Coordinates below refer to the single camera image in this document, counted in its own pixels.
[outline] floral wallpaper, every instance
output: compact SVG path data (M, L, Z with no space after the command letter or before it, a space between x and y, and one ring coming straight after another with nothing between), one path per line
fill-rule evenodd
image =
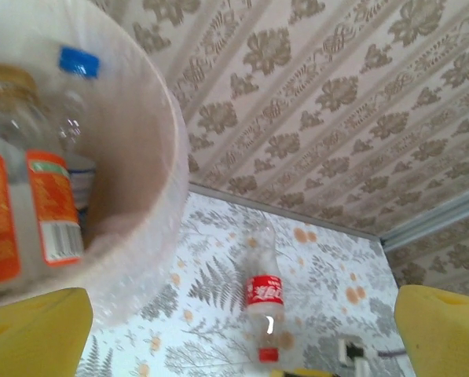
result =
M469 189L469 0L94 0L148 52L191 181L382 235Z
M269 377L244 311L249 229L264 214L190 194L174 267L153 302L125 324L93 332L76 377ZM403 343L394 323L397 286L377 241L272 214L284 285L280 363L354 375L337 337L379 350ZM414 376L407 357L373 361L373 377Z
M469 218L387 254L398 284L469 295Z

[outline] clear plastic bottle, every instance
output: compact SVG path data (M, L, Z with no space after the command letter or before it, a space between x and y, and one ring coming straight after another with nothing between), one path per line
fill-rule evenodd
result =
M59 88L55 94L47 96L48 107L59 126L58 134L70 174L75 208L84 229L96 164L83 156L83 152L89 149L88 143L93 142L94 123L99 121L94 103L94 83L100 60L80 49L63 46L58 67L62 72Z
M35 81L0 64L0 294L82 253L66 164Z
M262 363L279 360L278 341L284 321L283 285L275 241L274 227L265 218L251 230L247 241L247 314Z

